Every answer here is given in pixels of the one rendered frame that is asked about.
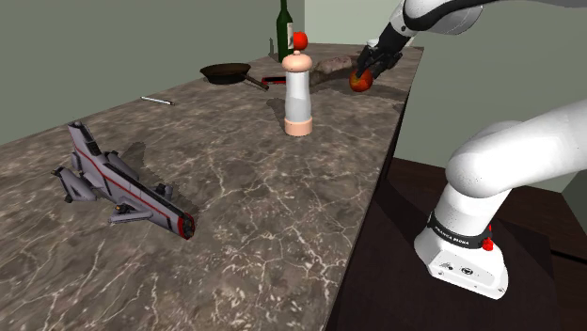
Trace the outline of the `red orange apple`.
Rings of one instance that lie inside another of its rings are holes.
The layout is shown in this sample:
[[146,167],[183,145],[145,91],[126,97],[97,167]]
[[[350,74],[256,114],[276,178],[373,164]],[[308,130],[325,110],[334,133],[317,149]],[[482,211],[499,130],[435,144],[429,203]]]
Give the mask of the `red orange apple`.
[[365,70],[357,77],[357,70],[351,72],[349,86],[355,92],[364,92],[373,85],[373,75],[370,70]]

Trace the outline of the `grey red toy spaceship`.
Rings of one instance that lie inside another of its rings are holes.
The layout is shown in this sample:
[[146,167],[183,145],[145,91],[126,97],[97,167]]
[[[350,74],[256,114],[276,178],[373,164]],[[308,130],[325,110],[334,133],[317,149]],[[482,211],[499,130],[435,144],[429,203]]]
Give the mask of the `grey red toy spaceship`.
[[98,196],[115,204],[109,217],[111,224],[149,220],[188,240],[197,222],[194,217],[171,202],[173,188],[158,184],[149,188],[112,150],[103,152],[87,125],[80,121],[68,124],[73,152],[72,168],[56,167],[56,176],[65,192],[64,201],[95,201]]

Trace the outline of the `dark frying pan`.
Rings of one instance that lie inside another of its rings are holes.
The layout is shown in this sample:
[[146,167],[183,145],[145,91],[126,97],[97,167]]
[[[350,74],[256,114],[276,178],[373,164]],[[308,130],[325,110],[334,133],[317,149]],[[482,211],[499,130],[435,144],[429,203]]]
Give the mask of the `dark frying pan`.
[[209,83],[214,85],[231,85],[247,80],[258,87],[268,90],[269,86],[267,84],[252,78],[248,74],[250,69],[251,66],[247,63],[222,63],[201,68],[199,71],[208,79]]

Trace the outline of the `dark robot stand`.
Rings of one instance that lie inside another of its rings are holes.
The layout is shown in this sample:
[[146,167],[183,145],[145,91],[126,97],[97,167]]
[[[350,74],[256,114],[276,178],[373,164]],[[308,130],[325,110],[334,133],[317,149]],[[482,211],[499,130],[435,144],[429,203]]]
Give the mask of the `dark robot stand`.
[[563,196],[523,186],[507,197],[493,240],[509,288],[492,300],[430,276],[415,253],[445,185],[441,167],[391,161],[326,331],[587,331],[587,235]]

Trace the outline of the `peach and white pepper mill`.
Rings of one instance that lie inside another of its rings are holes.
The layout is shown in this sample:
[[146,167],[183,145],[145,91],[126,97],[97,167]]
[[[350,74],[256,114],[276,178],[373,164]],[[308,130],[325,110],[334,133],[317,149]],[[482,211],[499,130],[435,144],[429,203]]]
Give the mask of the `peach and white pepper mill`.
[[282,60],[286,71],[286,97],[284,131],[291,136],[304,136],[312,132],[309,70],[312,60],[295,50]]

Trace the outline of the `dark green wine bottle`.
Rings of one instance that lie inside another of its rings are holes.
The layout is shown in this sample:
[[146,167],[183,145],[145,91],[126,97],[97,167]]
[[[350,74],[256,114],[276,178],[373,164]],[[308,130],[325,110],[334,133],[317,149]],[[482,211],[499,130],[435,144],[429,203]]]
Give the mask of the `dark green wine bottle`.
[[288,11],[287,0],[280,1],[280,11],[276,20],[278,40],[278,61],[281,62],[294,51],[293,18]]

